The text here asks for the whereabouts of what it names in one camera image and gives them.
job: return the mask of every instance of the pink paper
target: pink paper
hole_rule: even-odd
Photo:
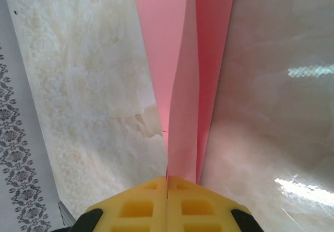
[[[168,151],[166,174],[199,183],[232,0],[136,2]]]
[[[168,174],[196,181],[199,66],[195,0],[136,0],[168,150]]]
[[[196,0],[199,55],[197,176],[199,183],[233,0]]]

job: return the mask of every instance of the patterned fabric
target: patterned fabric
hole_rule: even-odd
[[[27,232],[48,232],[51,225],[43,202],[41,188],[36,178],[29,143],[25,140],[25,130],[20,128],[19,109],[12,87],[7,84],[7,65],[1,63],[4,55],[0,47],[0,165],[4,165],[6,185],[12,195],[12,203],[17,212],[21,230]]]

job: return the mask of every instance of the marble tile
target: marble tile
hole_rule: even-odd
[[[8,0],[58,192],[164,174],[134,0]],[[334,227],[334,0],[235,0],[201,183],[265,231]]]
[[[88,206],[163,175],[135,0],[8,0],[60,199]]]

